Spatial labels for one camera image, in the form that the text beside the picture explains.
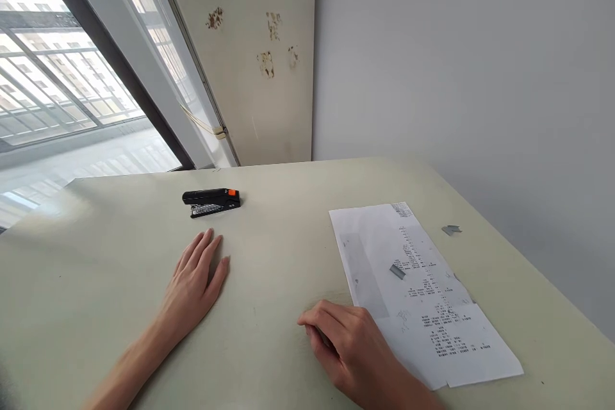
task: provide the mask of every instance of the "left hand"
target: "left hand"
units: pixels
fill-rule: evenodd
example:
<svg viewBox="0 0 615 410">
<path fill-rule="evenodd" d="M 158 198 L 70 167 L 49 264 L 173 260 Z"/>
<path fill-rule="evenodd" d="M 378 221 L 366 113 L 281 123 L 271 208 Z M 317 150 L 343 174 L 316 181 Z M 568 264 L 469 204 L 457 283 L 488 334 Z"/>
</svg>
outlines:
<svg viewBox="0 0 615 410">
<path fill-rule="evenodd" d="M 209 265 L 222 240 L 211 239 L 213 229 L 199 233 L 177 262 L 165 299 L 152 327 L 167 347 L 174 348 L 205 317 L 218 299 L 229 270 L 229 257 L 222 258 L 209 284 Z"/>
</svg>

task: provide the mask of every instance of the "white wall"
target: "white wall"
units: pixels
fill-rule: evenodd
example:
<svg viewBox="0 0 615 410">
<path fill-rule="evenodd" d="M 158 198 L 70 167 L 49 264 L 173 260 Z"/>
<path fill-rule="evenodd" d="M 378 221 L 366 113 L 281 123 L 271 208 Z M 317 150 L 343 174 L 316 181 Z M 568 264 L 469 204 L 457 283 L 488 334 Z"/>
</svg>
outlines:
<svg viewBox="0 0 615 410">
<path fill-rule="evenodd" d="M 315 53 L 314 159 L 421 154 L 615 340 L 615 0 L 316 0 Z"/>
</svg>

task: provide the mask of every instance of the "right hand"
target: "right hand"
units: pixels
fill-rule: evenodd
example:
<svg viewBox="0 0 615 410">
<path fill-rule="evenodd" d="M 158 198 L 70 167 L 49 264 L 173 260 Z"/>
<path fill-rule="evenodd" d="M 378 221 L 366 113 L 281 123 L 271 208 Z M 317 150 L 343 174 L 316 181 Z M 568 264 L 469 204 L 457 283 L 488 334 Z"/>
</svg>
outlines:
<svg viewBox="0 0 615 410">
<path fill-rule="evenodd" d="M 397 361 L 367 309 L 322 300 L 297 323 L 305 325 L 314 355 L 335 387 L 362 408 L 443 408 Z"/>
</svg>

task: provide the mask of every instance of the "brown stain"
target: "brown stain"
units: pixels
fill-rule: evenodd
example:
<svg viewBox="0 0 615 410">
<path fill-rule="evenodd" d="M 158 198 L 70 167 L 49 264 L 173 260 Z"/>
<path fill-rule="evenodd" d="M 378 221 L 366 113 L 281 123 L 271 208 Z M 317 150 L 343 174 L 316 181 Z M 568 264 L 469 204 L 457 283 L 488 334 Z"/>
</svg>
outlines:
<svg viewBox="0 0 615 410">
<path fill-rule="evenodd" d="M 297 54 L 297 50 L 294 46 L 291 46 L 288 49 L 288 66 L 290 69 L 294 69 L 297 67 L 297 63 L 299 62 L 299 55 Z"/>
<path fill-rule="evenodd" d="M 268 20 L 267 26 L 269 27 L 269 40 L 272 42 L 274 40 L 280 40 L 280 36 L 277 32 L 279 26 L 282 25 L 282 18 L 280 17 L 280 13 L 266 13 Z"/>
<path fill-rule="evenodd" d="M 270 51 L 257 54 L 256 59 L 259 62 L 259 67 L 263 76 L 267 78 L 275 77 L 274 61 Z"/>
<path fill-rule="evenodd" d="M 208 29 L 218 29 L 222 25 L 222 9 L 221 7 L 213 10 L 212 13 L 209 13 L 209 19 L 207 21 Z"/>
</svg>

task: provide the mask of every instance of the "white table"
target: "white table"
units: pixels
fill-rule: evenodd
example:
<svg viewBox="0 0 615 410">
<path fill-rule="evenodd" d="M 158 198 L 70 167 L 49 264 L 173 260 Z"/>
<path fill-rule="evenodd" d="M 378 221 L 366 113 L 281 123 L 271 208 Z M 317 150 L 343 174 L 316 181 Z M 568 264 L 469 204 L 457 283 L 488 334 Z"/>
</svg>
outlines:
<svg viewBox="0 0 615 410">
<path fill-rule="evenodd" d="M 191 219 L 182 193 L 218 187 L 241 191 L 242 207 Z M 378 158 L 74 181 L 0 236 L 1 393 L 27 409 L 77 408 L 211 226 L 231 255 L 227 282 L 137 407 L 351 408 L 295 321 L 321 298 L 350 303 L 327 212 L 401 201 L 525 369 L 441 389 L 449 408 L 615 408 L 614 345 L 435 171 Z"/>
</svg>

